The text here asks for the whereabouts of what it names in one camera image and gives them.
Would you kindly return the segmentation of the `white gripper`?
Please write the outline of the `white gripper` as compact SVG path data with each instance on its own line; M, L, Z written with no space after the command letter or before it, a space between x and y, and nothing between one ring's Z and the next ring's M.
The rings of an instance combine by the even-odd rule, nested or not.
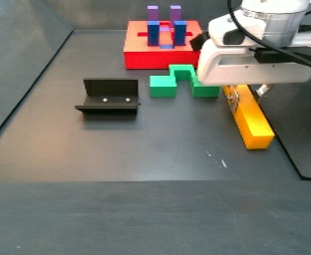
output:
M199 53L197 75L207 86L304 83L311 79L311 31L301 28L305 7L239 7L209 22L190 41ZM230 111L241 95L229 86Z

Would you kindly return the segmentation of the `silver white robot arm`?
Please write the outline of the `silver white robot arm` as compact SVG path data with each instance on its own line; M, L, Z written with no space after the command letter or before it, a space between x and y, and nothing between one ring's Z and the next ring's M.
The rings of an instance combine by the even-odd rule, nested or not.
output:
M190 41L199 54L197 75L206 86L227 86L233 109L239 85L257 85L261 98L275 84L311 79L311 28L301 25L311 0L242 0L239 9L209 22Z

